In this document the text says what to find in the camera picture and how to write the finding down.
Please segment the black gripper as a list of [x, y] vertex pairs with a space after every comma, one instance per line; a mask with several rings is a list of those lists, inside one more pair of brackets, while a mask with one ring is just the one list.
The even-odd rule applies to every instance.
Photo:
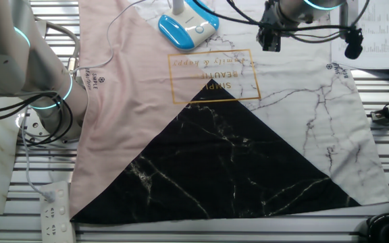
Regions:
[[263, 51], [269, 51], [270, 45], [271, 51], [280, 52], [281, 50], [281, 34], [278, 30], [273, 30], [273, 28], [280, 27], [278, 10], [278, 1], [265, 2], [265, 9], [260, 20], [261, 26], [257, 33], [257, 39], [261, 39]]

